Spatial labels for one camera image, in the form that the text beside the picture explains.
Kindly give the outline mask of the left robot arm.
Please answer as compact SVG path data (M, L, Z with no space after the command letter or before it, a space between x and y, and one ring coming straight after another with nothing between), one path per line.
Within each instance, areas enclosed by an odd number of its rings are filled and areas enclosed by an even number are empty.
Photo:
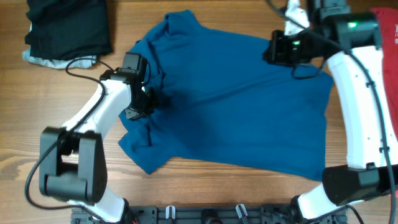
M66 202L97 223L137 222L127 200L107 186L103 140L121 113L136 121L154 112L158 102L149 80L149 61L128 52L121 67L96 79L97 91L72 119L44 129L36 167L43 196Z

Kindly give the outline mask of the blue polo shirt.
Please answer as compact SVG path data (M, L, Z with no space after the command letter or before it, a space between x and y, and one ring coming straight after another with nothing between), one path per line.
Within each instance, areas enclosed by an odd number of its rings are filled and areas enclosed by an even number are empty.
M132 48L150 63L159 107L137 121L120 114L121 149L148 174L182 157L319 181L333 80L267 63L268 45L206 28L189 10L167 13Z

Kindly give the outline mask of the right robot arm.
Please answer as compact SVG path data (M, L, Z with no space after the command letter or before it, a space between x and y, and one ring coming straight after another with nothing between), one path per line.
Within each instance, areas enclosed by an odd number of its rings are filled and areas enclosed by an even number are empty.
M353 13L345 1L288 1L275 12L275 30L264 60L297 67L322 58L337 87L347 138L346 164L328 167L313 190L294 197L289 223L335 217L354 204L389 196L389 222L397 211L397 138L382 74L382 36L375 14Z

